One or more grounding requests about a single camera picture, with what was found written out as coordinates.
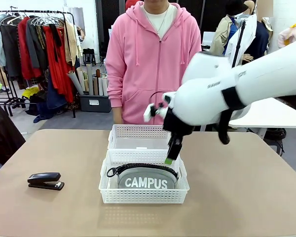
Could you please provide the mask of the person's right hand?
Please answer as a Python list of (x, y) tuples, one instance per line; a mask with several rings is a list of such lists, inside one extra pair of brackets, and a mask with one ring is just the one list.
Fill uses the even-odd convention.
[(113, 113), (114, 124), (123, 124), (122, 108), (121, 107), (114, 107), (114, 108), (112, 108), (112, 113)]

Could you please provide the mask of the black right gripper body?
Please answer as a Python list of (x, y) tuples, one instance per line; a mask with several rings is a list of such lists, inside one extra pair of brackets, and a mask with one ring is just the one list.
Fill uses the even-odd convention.
[(171, 134), (177, 134), (180, 136), (190, 135), (194, 131), (194, 126), (188, 125), (181, 121), (172, 111), (168, 108), (166, 116), (164, 118), (163, 129), (171, 132)]

